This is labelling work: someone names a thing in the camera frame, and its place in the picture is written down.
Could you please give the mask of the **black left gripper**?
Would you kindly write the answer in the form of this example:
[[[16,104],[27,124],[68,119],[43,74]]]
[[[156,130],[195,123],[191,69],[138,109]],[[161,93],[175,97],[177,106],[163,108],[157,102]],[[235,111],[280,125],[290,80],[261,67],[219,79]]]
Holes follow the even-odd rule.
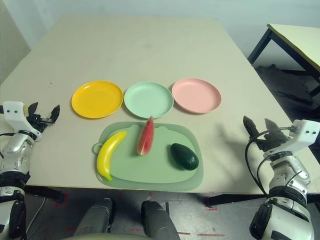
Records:
[[[38,107],[38,102],[32,103],[28,106],[28,117],[26,120],[38,132],[43,133],[49,124],[54,124],[60,115],[60,105],[53,108],[50,118],[42,118],[40,114],[34,114]]]

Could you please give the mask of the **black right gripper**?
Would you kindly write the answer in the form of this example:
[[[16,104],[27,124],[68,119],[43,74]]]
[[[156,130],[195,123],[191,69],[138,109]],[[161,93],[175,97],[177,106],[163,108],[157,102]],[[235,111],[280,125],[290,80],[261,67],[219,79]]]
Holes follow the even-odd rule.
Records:
[[[249,139],[257,145],[263,152],[279,147],[281,144],[286,143],[289,137],[285,136],[279,129],[277,124],[270,119],[265,118],[265,126],[268,133],[264,133],[262,139],[259,139],[258,130],[254,122],[247,116],[243,117],[243,125],[249,135]]]

